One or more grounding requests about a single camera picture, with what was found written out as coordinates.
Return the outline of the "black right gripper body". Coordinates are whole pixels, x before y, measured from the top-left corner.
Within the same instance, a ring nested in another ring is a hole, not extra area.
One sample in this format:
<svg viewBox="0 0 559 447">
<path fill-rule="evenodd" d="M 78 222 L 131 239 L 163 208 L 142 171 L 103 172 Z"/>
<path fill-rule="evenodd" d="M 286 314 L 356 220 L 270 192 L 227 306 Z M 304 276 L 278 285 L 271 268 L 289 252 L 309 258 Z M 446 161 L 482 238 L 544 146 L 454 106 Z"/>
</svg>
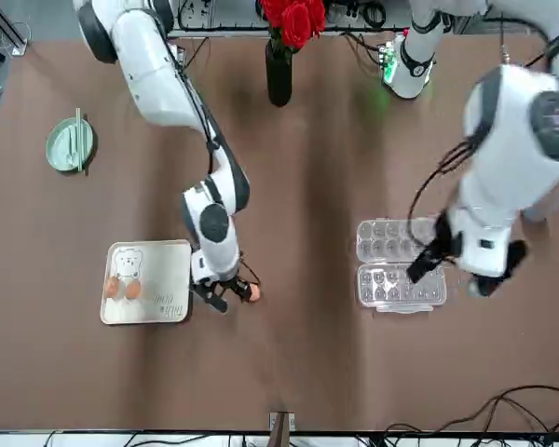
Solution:
<svg viewBox="0 0 559 447">
<path fill-rule="evenodd" d="M 229 288 L 229 282 L 230 282 L 232 279 L 233 279 L 233 278 L 228 279 L 228 280 L 223 280 L 223 279 L 219 279 L 218 277 L 204 277 L 204 278 L 199 278 L 199 279 L 194 279 L 194 278 L 193 278 L 193 279 L 192 279 L 192 282 L 191 282 L 191 286 L 192 286 L 193 284 L 207 284 L 207 285 L 216 284 L 216 285 L 217 285 L 216 290 L 217 290 L 218 288 L 220 288 L 221 291 L 225 292 L 225 291 L 227 291 L 227 290 L 231 290 L 231 289 Z"/>
</svg>

